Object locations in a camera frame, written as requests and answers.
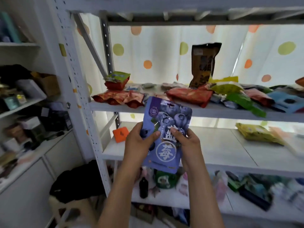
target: curtain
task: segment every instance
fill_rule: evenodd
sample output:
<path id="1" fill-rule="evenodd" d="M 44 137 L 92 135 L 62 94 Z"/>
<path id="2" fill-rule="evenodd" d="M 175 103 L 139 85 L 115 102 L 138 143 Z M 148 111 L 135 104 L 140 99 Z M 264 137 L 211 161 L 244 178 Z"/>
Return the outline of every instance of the curtain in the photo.
<path id="1" fill-rule="evenodd" d="M 99 18 L 82 14 L 90 37 L 103 64 L 106 64 Z M 131 73 L 134 83 L 161 84 L 178 81 L 189 84 L 192 45 L 221 42 L 215 58 L 213 77 L 238 76 L 243 84 L 274 86 L 294 84 L 304 70 L 303 25 L 201 25 L 201 26 L 111 26 L 114 68 Z M 91 96 L 106 91 L 102 76 L 79 32 L 79 50 Z M 102 128 L 112 113 L 96 112 Z M 121 121 L 139 122 L 143 114 L 121 113 Z M 235 128 L 235 123 L 279 126 L 293 131 L 288 122 L 213 119 L 193 117 L 192 125 Z"/>

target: forearm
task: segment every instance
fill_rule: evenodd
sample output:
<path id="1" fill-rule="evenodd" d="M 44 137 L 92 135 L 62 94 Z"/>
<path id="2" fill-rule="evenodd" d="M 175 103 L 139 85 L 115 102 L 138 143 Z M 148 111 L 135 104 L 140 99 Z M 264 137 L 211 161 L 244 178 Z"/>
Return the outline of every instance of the forearm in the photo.
<path id="1" fill-rule="evenodd" d="M 135 174 L 122 164 L 106 199 L 98 227 L 125 228 L 129 226 L 134 180 Z"/>
<path id="2" fill-rule="evenodd" d="M 189 171 L 191 227 L 224 228 L 222 216 L 204 162 Z"/>

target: stool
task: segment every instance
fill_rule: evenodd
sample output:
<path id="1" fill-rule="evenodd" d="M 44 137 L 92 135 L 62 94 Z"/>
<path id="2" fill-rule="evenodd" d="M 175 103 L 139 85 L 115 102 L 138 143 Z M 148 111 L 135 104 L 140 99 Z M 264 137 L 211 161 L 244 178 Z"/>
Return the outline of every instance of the stool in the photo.
<path id="1" fill-rule="evenodd" d="M 66 221 L 62 219 L 59 210 L 65 209 L 72 210 L 78 209 L 80 211 L 80 216 L 85 220 L 86 224 L 90 224 L 92 228 L 97 226 L 97 214 L 92 207 L 91 201 L 89 199 L 81 199 L 70 201 L 69 203 L 59 202 L 54 196 L 49 197 L 49 203 L 52 208 L 53 215 L 59 226 L 59 228 L 72 227 L 79 224 L 84 224 L 82 221 Z"/>

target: dark bottle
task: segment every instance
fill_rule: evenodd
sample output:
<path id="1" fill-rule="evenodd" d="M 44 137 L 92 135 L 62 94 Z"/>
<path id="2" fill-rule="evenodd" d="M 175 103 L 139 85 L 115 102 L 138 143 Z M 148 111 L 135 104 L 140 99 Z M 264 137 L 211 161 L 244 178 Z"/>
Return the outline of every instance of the dark bottle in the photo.
<path id="1" fill-rule="evenodd" d="M 139 195 L 142 199 L 148 197 L 148 190 L 149 190 L 149 182 L 146 180 L 145 177 L 139 182 Z"/>

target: blueberry snack package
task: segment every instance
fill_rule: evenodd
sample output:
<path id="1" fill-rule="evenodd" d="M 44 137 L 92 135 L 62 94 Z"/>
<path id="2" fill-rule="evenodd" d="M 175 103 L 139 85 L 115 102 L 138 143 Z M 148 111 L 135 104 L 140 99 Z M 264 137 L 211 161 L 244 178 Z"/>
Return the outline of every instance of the blueberry snack package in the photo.
<path id="1" fill-rule="evenodd" d="M 171 134 L 170 128 L 174 127 L 186 136 L 191 116 L 189 107 L 157 97 L 148 98 L 140 136 L 145 139 L 157 130 L 161 135 L 150 146 L 143 165 L 168 173 L 177 172 L 182 155 L 181 144 Z"/>

